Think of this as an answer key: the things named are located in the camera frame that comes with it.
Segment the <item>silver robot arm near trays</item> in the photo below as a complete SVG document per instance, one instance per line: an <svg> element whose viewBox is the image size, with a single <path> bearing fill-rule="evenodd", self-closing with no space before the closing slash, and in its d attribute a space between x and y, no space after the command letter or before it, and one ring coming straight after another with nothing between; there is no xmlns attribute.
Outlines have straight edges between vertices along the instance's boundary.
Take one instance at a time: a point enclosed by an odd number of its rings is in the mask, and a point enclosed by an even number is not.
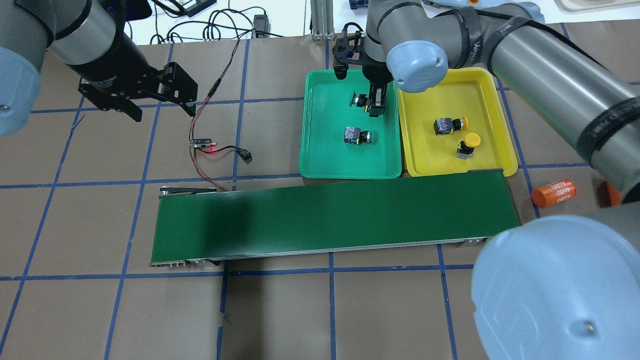
<svg viewBox="0 0 640 360"><path fill-rule="evenodd" d="M476 64L621 193L620 205L501 232L471 273L474 321L491 360L639 358L639 89L546 25L532 3L455 7L373 0L362 64L419 92Z"/></svg>

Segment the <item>silver robot arm near conveyor start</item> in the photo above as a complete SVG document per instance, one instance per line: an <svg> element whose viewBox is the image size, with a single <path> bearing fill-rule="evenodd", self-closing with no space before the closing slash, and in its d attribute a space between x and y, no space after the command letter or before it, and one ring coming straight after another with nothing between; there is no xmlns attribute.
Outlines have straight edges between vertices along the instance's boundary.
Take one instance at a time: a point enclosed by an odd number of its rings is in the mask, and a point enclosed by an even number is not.
<svg viewBox="0 0 640 360"><path fill-rule="evenodd" d="M101 111L142 120L135 100L173 103L195 116L198 84L177 63L154 68L125 33L125 0L3 0L0 132L25 127L41 92L46 53L79 75L78 92Z"/></svg>

